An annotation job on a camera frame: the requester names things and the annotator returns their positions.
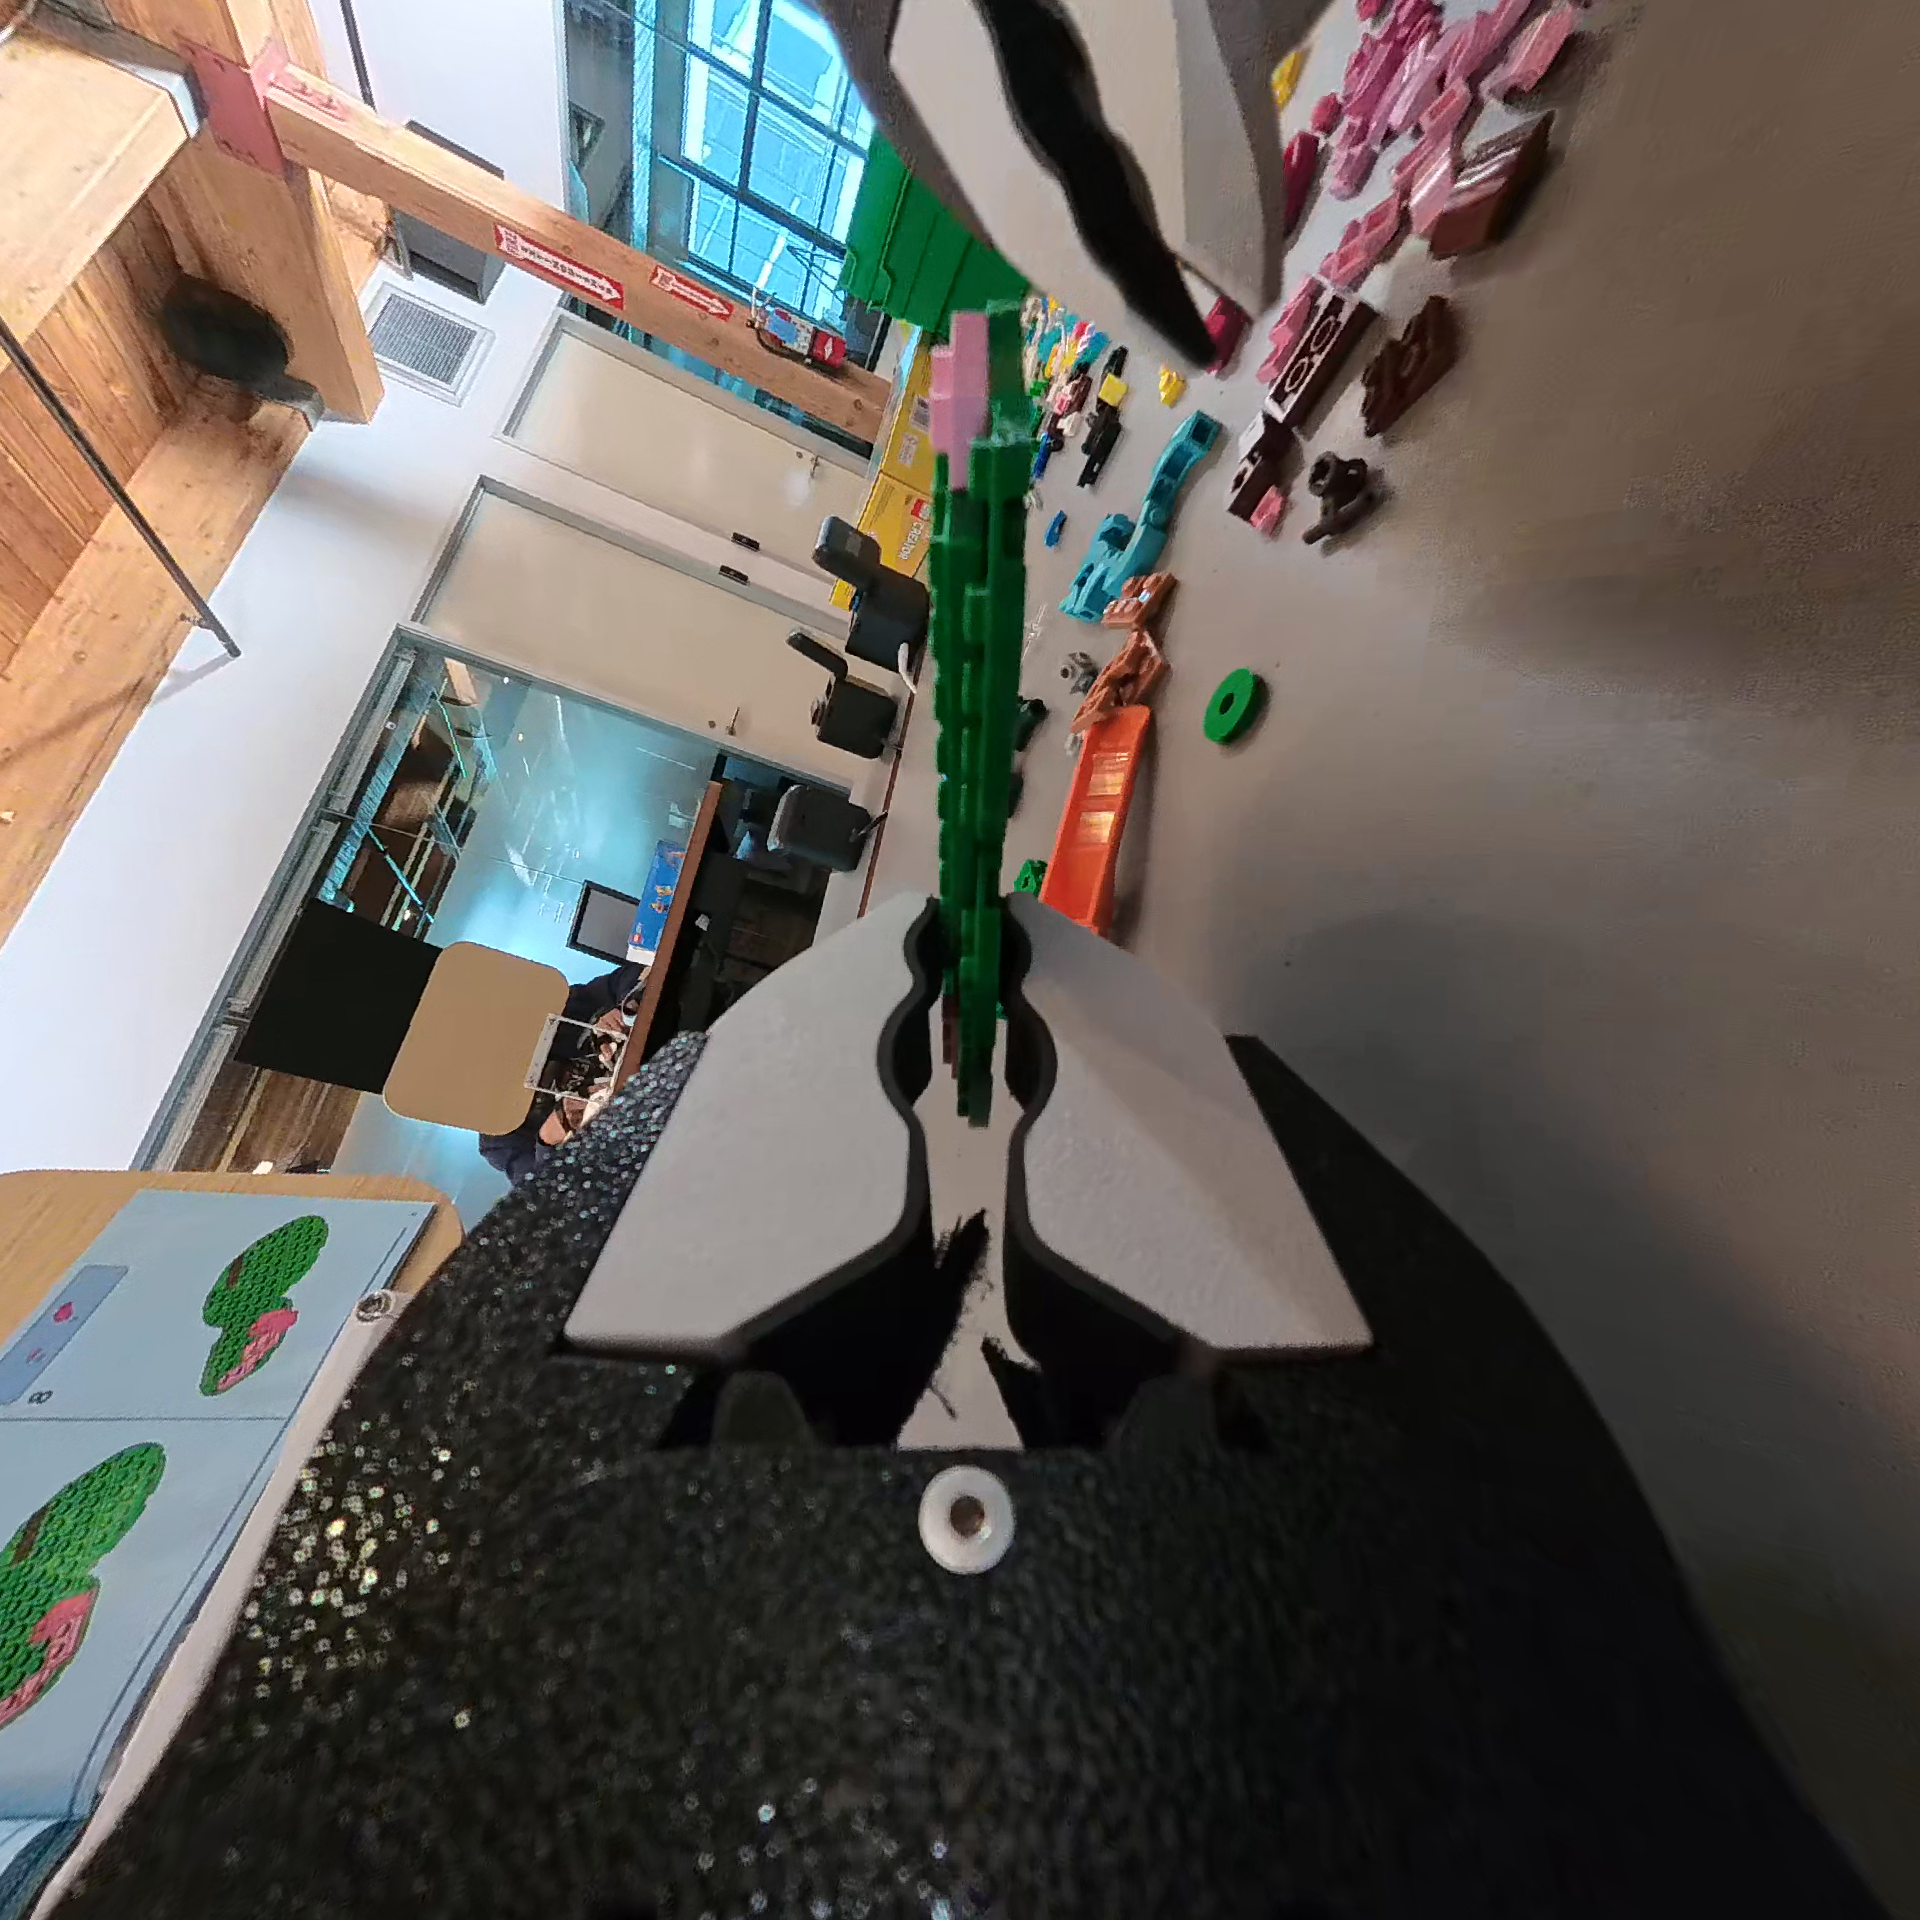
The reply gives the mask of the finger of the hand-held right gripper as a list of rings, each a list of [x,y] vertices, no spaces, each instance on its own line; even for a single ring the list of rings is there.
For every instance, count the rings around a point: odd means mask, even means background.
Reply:
[[[1032,186],[996,239],[1064,297],[1121,307],[1173,352],[1278,296],[1290,215],[1274,71],[1318,2],[1000,2],[996,69]]]
[[[1081,318],[1131,323],[1173,367],[1212,361],[1205,314],[1064,6],[819,11],[877,131],[976,239]]]

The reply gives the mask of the green lego baseplate assembly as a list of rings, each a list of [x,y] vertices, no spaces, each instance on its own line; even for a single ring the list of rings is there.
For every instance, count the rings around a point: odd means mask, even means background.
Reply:
[[[931,354],[931,597],[945,1059],[963,1121],[993,1115],[1001,855],[1016,784],[1024,525],[1036,459],[1021,302],[952,318]]]

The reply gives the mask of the reddish brown lego plate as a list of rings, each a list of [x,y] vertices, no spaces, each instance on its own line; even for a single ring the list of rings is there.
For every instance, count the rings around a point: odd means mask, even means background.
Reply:
[[[1286,350],[1266,385],[1261,421],[1304,435],[1377,320],[1379,312],[1353,293],[1310,281],[1283,312]]]

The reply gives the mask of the mixed colour lego pile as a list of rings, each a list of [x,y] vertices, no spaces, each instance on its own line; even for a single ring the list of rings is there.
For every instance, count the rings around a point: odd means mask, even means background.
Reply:
[[[1041,290],[1021,299],[1024,391],[1044,457],[1061,450],[1098,382],[1109,337]]]

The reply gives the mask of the wood grain lego tile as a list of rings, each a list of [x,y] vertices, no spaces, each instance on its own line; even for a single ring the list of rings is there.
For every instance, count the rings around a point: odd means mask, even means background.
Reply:
[[[1433,258],[1476,255],[1505,240],[1546,175],[1555,120],[1555,112],[1539,112],[1466,153],[1426,233]]]

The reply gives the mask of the dark brown lego plate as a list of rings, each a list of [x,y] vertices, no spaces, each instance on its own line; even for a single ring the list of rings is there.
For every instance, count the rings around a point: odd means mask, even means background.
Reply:
[[[1360,373],[1360,432],[1384,440],[1459,361],[1457,312],[1428,296],[1402,335],[1386,341]]]

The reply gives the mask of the black lego piece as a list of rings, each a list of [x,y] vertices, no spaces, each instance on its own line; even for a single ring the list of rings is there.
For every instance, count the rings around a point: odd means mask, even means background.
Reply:
[[[1128,357],[1130,352],[1125,347],[1115,347],[1093,386],[1084,431],[1086,457],[1077,477],[1077,487],[1081,489],[1090,489],[1098,482],[1117,447],[1122,425],[1121,407],[1130,394],[1130,382],[1125,378]]]

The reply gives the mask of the orange lego brick separator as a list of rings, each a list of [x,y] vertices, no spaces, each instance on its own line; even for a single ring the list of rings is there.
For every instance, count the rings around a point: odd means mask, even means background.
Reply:
[[[1128,704],[1086,733],[1041,901],[1106,939],[1113,933],[1122,832],[1146,765],[1155,714]]]

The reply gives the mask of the large grid window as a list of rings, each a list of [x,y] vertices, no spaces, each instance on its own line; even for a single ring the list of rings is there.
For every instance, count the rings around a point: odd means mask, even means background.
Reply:
[[[838,281],[874,117],[825,18],[801,2],[565,2],[562,30],[569,211],[872,363],[884,318]]]

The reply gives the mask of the yellow cardboard box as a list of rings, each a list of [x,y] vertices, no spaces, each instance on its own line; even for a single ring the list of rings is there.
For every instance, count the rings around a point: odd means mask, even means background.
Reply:
[[[923,575],[932,522],[938,456],[929,386],[929,337],[921,327],[902,327],[896,391],[874,447],[872,487],[856,526],[880,547],[884,567],[910,578]]]

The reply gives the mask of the frosted glass panel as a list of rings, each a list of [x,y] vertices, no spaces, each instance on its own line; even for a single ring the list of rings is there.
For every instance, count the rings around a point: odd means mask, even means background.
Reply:
[[[809,547],[858,518],[869,467],[661,354],[555,317],[501,429],[518,450],[716,535]]]
[[[849,618],[801,593],[782,565],[699,560],[484,473],[422,576],[409,627],[497,670],[690,734],[729,734],[756,706],[805,706],[787,635],[837,646]]]

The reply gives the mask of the black panel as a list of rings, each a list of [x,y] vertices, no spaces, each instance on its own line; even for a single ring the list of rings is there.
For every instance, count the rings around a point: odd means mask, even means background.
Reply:
[[[361,1096],[384,1091],[442,950],[309,901],[251,1006],[233,1059]]]

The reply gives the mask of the black round speaker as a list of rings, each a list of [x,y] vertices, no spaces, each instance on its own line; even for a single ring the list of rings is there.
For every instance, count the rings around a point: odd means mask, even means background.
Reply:
[[[292,347],[281,326],[261,307],[201,279],[180,277],[160,305],[168,345],[190,369],[219,378],[256,401],[324,416],[324,399],[290,373]]]

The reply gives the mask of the black metal rod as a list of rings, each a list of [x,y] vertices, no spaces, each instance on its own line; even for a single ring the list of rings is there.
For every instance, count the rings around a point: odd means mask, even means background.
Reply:
[[[120,511],[121,519],[160,565],[172,589],[177,589],[177,593],[182,597],[182,602],[195,616],[195,629],[216,639],[227,659],[242,659],[242,648],[232,635],[219,616],[212,610],[201,589],[197,589],[187,578],[182,565],[177,560],[177,554],[169,549],[168,543],[160,541],[145,511],[137,509],[128,487],[108,467],[104,454],[96,450],[84,425],[67,407],[65,399],[57,394],[48,376],[42,373],[38,367],[32,361],[28,345],[21,344],[21,338],[8,320],[2,320],[2,350],[12,369],[22,376],[28,390],[38,401],[48,419],[53,419],[53,424],[60,429],[67,443],[80,456],[84,469],[108,493],[108,498]]]

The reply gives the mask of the wall air vent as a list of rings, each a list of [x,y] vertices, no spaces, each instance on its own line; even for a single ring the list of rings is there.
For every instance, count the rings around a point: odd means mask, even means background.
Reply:
[[[493,330],[378,279],[365,312],[369,341],[384,376],[445,406],[464,406],[490,360]]]

